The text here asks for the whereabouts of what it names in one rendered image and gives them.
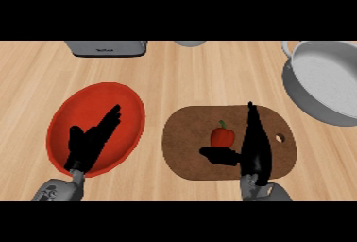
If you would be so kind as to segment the grey metal pot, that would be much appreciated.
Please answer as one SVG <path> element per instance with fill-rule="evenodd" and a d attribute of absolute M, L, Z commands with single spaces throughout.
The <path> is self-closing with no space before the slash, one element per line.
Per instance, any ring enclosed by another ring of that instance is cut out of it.
<path fill-rule="evenodd" d="M 357 126 L 357 44 L 349 41 L 301 41 L 288 57 L 282 79 L 297 107 L 321 122 Z"/>

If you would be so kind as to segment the small grey round object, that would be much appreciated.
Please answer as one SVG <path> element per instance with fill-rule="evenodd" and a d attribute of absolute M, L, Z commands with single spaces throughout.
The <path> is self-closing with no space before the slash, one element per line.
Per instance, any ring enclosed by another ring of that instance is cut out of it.
<path fill-rule="evenodd" d="M 175 41 L 180 46 L 197 47 L 203 45 L 207 41 Z"/>

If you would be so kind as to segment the brown wooden cutting board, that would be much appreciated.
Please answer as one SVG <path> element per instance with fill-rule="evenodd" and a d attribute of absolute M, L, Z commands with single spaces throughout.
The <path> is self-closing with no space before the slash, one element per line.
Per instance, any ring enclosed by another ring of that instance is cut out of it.
<path fill-rule="evenodd" d="M 294 170 L 297 145 L 291 127 L 279 113 L 265 106 L 257 107 L 263 128 L 272 148 L 270 177 L 279 179 Z M 163 151 L 172 171 L 192 181 L 225 181 L 241 178 L 241 166 L 213 164 L 200 154 L 211 146 L 211 133 L 220 127 L 219 121 L 235 132 L 232 149 L 242 152 L 247 129 L 248 105 L 189 106 L 167 119 Z"/>

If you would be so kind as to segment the red bell pepper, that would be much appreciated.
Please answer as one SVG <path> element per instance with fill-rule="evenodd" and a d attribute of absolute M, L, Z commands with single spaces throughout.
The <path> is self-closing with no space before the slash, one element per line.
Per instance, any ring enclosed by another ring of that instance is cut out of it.
<path fill-rule="evenodd" d="M 236 134 L 226 128 L 223 120 L 219 121 L 220 127 L 211 133 L 211 147 L 231 147 L 235 144 Z"/>

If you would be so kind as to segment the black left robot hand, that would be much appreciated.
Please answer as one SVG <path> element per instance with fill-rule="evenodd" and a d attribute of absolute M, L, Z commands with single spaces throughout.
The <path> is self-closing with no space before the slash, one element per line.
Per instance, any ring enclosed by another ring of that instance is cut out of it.
<path fill-rule="evenodd" d="M 120 105 L 116 105 L 104 116 L 99 124 L 87 131 L 80 126 L 70 128 L 68 158 L 64 169 L 87 173 L 98 161 L 101 152 L 120 124 Z"/>

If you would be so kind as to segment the grey toaster appliance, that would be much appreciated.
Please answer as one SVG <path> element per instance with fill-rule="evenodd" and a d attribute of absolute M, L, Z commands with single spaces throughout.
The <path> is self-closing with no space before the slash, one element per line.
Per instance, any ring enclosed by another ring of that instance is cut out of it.
<path fill-rule="evenodd" d="M 76 57 L 126 58 L 146 53 L 148 41 L 65 41 Z"/>

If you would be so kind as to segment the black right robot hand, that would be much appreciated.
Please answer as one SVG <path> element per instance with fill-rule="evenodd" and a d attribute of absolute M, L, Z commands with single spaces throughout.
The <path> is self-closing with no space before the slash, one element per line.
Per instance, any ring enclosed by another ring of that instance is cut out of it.
<path fill-rule="evenodd" d="M 242 176 L 259 175 L 256 184 L 269 184 L 272 172 L 272 149 L 269 136 L 263 127 L 257 106 L 248 102 L 247 129 L 242 139 L 242 151 L 231 147 L 203 147 L 200 154 L 213 164 L 241 166 Z"/>

